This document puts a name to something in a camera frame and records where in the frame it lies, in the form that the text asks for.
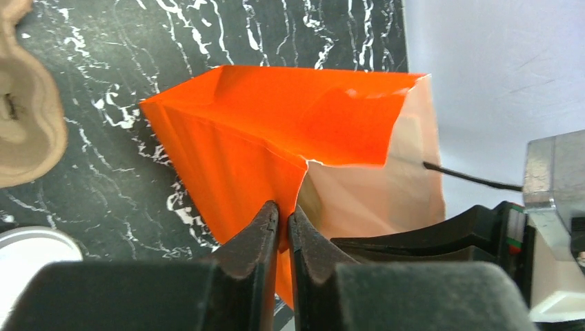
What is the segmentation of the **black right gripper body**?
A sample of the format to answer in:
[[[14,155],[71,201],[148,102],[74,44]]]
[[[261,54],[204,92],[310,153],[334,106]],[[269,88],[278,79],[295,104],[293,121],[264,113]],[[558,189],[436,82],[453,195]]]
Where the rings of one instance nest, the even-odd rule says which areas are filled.
[[[584,131],[528,143],[515,280],[536,323],[584,322]]]

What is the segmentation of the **orange paper bag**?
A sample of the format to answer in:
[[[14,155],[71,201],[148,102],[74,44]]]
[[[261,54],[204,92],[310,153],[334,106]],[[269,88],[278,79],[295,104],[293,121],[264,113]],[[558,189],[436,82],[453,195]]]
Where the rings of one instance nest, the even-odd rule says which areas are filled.
[[[139,107],[220,243],[268,200],[328,239],[445,219],[427,74],[220,66]]]

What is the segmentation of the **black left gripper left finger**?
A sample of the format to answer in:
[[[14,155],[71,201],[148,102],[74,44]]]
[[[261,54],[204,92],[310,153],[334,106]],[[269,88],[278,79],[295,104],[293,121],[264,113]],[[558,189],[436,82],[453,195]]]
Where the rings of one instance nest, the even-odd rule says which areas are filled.
[[[279,208],[267,201],[215,252],[183,262],[42,268],[4,330],[271,330]]]

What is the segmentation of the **brown pulp cup carrier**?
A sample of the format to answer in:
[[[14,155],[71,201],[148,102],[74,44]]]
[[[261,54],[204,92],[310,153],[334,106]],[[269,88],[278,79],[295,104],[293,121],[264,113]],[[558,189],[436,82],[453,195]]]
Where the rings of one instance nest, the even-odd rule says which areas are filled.
[[[62,158],[68,140],[51,74],[19,45],[15,28],[31,1],[1,2],[1,187],[38,179]]]

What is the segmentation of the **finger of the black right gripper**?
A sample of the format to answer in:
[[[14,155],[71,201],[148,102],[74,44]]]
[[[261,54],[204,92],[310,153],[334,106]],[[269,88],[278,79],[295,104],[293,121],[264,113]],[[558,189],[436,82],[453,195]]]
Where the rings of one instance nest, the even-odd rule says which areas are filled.
[[[526,214],[516,204],[474,205],[425,228],[378,237],[333,238],[361,262],[487,261],[505,263],[522,251]]]

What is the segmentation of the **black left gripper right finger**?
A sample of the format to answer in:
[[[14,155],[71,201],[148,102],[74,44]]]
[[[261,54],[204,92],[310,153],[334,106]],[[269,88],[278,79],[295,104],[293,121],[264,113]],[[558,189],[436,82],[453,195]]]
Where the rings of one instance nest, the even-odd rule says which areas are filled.
[[[513,256],[505,263],[361,262],[302,210],[290,216],[288,235],[298,330],[536,329]]]

